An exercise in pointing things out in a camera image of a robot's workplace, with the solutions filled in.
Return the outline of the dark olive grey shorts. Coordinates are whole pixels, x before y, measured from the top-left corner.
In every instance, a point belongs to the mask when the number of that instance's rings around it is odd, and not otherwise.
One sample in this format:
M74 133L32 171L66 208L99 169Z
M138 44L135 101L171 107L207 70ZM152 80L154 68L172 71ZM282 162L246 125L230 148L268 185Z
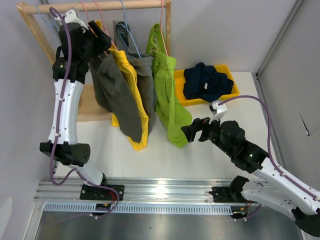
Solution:
M97 103L115 115L123 134L139 143L143 134L141 117L115 56L112 53L94 56L88 65Z

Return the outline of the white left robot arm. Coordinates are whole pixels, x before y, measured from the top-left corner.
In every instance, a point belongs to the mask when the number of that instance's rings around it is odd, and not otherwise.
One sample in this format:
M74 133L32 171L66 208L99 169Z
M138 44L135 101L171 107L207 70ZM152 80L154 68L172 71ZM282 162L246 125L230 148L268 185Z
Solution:
M90 162L90 145L78 142L77 119L89 61L111 47L111 38L93 20L88 26L69 22L60 27L58 34L61 45L52 65L53 121L48 140L40 143L39 150L51 161L80 174L86 184L93 184L91 194L97 200L103 200L108 196L109 188L103 184L104 174Z

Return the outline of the light blue wire hanger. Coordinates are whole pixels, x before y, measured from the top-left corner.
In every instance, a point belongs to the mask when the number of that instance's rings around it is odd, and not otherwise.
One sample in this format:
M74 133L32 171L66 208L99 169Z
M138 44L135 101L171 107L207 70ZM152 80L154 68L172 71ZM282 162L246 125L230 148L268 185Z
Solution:
M50 31L52 32L52 34L54 35L54 37L56 39L58 39L58 31L56 28L56 24L54 23L54 21L50 18L50 17L45 17L45 15L43 13L40 12L40 9L38 7L38 4L35 4L35 8L37 10L37 13L40 15L41 19L44 21L44 23L46 24L46 26L50 29Z

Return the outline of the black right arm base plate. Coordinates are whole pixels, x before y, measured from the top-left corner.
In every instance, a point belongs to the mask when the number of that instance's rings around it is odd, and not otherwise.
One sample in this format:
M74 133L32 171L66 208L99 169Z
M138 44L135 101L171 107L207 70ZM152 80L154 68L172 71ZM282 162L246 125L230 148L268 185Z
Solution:
M239 189L227 186L214 186L208 192L215 203L247 203L248 201L242 196Z

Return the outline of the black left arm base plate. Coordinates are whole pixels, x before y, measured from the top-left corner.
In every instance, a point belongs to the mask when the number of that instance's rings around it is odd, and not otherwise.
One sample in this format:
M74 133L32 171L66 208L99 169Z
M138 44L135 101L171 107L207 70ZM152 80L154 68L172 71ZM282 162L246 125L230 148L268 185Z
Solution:
M124 185L111 184L108 187L118 192L119 201L123 200L125 193ZM116 201L116 194L111 190L83 184L79 198L90 201Z

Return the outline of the navy blue shorts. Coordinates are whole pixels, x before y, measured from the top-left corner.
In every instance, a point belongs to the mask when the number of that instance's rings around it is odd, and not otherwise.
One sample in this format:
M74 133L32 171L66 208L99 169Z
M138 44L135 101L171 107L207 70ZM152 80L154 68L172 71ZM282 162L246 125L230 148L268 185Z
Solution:
M218 72L214 66L203 62L186 68L183 76L183 94L187 100L202 99L210 103L223 95L231 94L234 86L234 82L225 73Z

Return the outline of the pink hanger of olive shorts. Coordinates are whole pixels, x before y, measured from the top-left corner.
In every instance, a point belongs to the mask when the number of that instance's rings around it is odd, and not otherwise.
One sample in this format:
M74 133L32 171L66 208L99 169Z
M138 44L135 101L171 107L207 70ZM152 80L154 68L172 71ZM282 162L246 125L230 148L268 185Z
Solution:
M87 8L86 8L86 6L84 5L83 2L80 1L79 3L80 3L80 4L82 5L82 7L84 8L84 11L85 11L85 14L86 14L86 18L87 18L87 22L88 22L88 28L92 31L91 27L89 26L90 18L89 18L89 14L88 14Z

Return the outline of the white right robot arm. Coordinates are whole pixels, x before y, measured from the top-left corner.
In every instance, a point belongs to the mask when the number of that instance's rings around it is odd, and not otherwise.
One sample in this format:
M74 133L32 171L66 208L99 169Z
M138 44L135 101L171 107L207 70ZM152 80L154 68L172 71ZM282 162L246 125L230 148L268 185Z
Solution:
M309 187L278 164L258 145L246 140L245 131L234 120L220 122L196 118L181 128L188 142L197 132L199 141L210 141L230 157L239 169L273 186L263 187L243 176L236 176L228 187L234 202L252 201L274 209L290 219L307 234L320 235L320 193Z

